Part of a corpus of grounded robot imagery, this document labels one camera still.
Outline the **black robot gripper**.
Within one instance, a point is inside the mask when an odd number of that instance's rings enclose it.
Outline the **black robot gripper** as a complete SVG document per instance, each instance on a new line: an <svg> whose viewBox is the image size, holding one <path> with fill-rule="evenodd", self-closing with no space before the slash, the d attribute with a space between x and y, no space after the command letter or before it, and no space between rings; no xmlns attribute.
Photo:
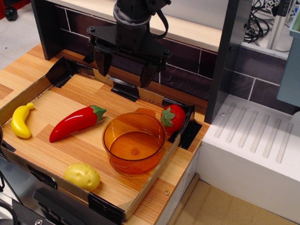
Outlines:
<svg viewBox="0 0 300 225"><path fill-rule="evenodd" d="M145 63L140 76L140 87L146 88L152 81L157 68L166 68L171 52L157 40L168 32L168 22L162 19L165 32L155 35L150 32L150 24L141 27L118 22L112 26L90 26L88 46L94 49L94 60L102 76L111 67L113 55Z"/></svg>

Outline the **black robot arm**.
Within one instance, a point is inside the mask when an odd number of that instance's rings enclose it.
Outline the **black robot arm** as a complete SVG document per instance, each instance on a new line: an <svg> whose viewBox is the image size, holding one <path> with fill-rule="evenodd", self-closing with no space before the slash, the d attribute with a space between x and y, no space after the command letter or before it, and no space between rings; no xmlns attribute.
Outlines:
<svg viewBox="0 0 300 225"><path fill-rule="evenodd" d="M169 0L119 0L113 8L114 26L90 26L88 46L93 49L97 69L106 76L113 55L143 63L140 85L147 87L155 73L166 68L171 51L159 43L167 33L156 35L150 31L152 16L158 15L168 30L168 22L162 8Z"/></svg>

